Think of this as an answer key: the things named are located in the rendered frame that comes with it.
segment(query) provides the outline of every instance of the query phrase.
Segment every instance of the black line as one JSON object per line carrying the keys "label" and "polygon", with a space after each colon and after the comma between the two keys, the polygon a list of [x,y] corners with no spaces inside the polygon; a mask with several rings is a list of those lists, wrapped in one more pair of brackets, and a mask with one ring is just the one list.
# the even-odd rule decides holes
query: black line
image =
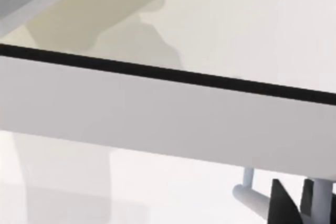
{"label": "black line", "polygon": [[0,44],[0,56],[336,105],[336,94]]}

